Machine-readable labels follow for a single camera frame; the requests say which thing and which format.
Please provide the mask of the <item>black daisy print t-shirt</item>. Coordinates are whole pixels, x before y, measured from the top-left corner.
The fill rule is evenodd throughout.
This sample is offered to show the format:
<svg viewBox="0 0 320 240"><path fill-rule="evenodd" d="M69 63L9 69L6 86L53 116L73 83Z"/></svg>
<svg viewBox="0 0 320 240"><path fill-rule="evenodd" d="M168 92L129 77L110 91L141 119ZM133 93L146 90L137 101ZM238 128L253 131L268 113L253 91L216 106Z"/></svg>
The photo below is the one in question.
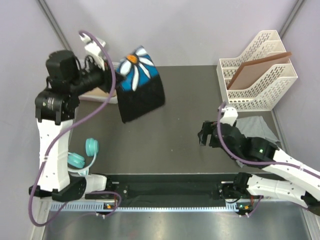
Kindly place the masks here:
<svg viewBox="0 0 320 240"><path fill-rule="evenodd" d="M120 61L116 74L116 95L123 123L136 120L165 104L160 73L142 45Z"/></svg>

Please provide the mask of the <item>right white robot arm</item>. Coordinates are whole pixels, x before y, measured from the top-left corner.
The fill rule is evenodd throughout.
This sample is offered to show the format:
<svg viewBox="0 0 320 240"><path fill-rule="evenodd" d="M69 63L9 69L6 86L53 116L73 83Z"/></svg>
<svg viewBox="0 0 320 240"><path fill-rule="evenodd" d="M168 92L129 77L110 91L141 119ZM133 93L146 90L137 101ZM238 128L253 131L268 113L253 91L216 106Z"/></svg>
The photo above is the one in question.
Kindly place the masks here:
<svg viewBox="0 0 320 240"><path fill-rule="evenodd" d="M260 178L239 173L233 192L239 198L247 195L278 198L295 203L314 215L320 214L320 172L294 159L276 144L261 137L246 137L236 126L204 121L198 139L201 146L221 148L234 161L281 177Z"/></svg>

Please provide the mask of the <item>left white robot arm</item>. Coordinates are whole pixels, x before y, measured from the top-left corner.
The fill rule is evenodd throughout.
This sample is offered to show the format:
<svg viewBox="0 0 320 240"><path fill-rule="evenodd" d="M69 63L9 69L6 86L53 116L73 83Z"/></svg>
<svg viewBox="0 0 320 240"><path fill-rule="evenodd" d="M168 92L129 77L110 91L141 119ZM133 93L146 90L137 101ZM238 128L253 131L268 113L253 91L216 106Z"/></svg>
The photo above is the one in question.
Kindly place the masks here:
<svg viewBox="0 0 320 240"><path fill-rule="evenodd" d="M109 198L114 191L101 174L77 176L68 170L69 136L79 97L95 88L109 91L112 72L100 53L87 53L84 67L70 50L51 53L45 63L46 87L35 98L35 118L40 138L39 174L29 188L31 198L51 197L70 202L97 192Z"/></svg>

